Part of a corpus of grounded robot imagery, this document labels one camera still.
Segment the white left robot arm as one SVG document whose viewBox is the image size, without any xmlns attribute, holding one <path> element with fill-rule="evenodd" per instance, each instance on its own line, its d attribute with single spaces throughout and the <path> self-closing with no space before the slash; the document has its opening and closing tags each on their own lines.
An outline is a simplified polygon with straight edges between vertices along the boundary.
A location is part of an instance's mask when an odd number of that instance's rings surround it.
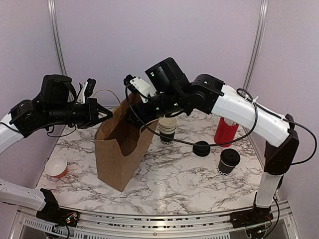
<svg viewBox="0 0 319 239">
<path fill-rule="evenodd" d="M 89 78 L 76 91 L 72 79 L 63 75 L 45 75 L 40 92 L 32 100 L 17 103 L 0 121 L 0 153 L 8 155 L 39 130 L 48 134 L 57 125 L 79 129 L 93 127 L 109 118 L 112 112 L 92 97 L 96 80 Z M 33 209 L 37 217 L 57 222 L 65 221 L 68 214 L 55 196 L 47 189 L 32 189 L 1 179 L 0 202 Z"/>
</svg>

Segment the single black paper cup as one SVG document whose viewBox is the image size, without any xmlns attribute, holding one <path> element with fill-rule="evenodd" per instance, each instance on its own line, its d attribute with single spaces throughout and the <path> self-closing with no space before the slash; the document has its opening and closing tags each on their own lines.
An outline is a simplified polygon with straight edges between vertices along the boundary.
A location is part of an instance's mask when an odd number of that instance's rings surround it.
<svg viewBox="0 0 319 239">
<path fill-rule="evenodd" d="M 222 176 L 228 176 L 237 165 L 228 165 L 220 159 L 217 167 L 217 172 Z"/>
</svg>

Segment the brown paper bag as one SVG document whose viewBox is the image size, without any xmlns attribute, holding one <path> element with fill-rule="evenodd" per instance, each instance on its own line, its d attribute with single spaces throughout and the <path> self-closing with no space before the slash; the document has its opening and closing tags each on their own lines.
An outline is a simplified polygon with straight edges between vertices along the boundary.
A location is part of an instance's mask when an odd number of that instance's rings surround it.
<svg viewBox="0 0 319 239">
<path fill-rule="evenodd" d="M 95 134 L 98 178 L 122 192 L 148 150 L 154 134 L 126 122 L 129 104 L 123 100 L 113 117 L 102 122 Z"/>
</svg>

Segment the black plastic cup lid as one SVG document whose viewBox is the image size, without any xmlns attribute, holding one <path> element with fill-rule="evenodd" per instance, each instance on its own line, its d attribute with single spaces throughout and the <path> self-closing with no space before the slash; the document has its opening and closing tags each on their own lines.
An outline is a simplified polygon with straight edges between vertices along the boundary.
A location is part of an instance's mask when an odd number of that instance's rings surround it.
<svg viewBox="0 0 319 239">
<path fill-rule="evenodd" d="M 228 166 L 236 166 L 239 164 L 241 158 L 240 154 L 235 149 L 225 149 L 220 154 L 220 160 Z"/>
</svg>

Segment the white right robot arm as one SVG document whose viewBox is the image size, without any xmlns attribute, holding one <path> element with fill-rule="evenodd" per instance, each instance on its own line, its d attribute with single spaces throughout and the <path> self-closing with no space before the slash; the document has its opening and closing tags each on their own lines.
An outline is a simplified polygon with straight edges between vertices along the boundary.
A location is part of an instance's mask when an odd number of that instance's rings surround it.
<svg viewBox="0 0 319 239">
<path fill-rule="evenodd" d="M 271 218 L 273 196 L 299 147 L 293 117 L 259 108 L 251 96 L 241 96 L 211 75 L 200 74 L 190 82 L 171 57 L 147 69 L 146 75 L 149 82 L 131 75 L 124 79 L 125 91 L 141 97 L 127 112 L 127 121 L 135 127 L 176 112 L 189 115 L 197 109 L 229 119 L 265 139 L 264 172 L 253 208 L 232 213 L 230 221 L 238 227 Z"/>
</svg>

